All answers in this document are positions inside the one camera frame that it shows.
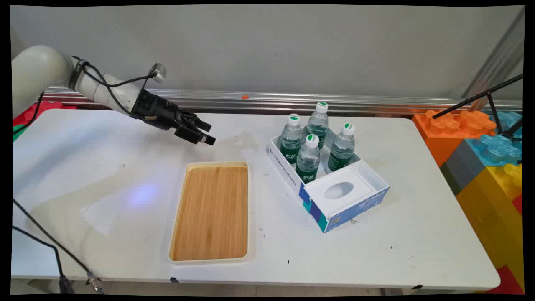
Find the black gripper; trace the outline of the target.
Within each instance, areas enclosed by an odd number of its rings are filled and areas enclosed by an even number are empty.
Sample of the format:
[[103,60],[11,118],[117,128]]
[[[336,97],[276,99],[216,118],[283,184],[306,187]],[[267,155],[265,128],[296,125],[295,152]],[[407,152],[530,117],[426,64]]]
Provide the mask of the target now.
[[209,132],[211,125],[202,121],[197,114],[180,109],[175,103],[142,89],[132,107],[131,114],[146,124],[168,131],[176,128],[175,136],[193,144],[214,145],[216,138],[206,135],[197,128]]

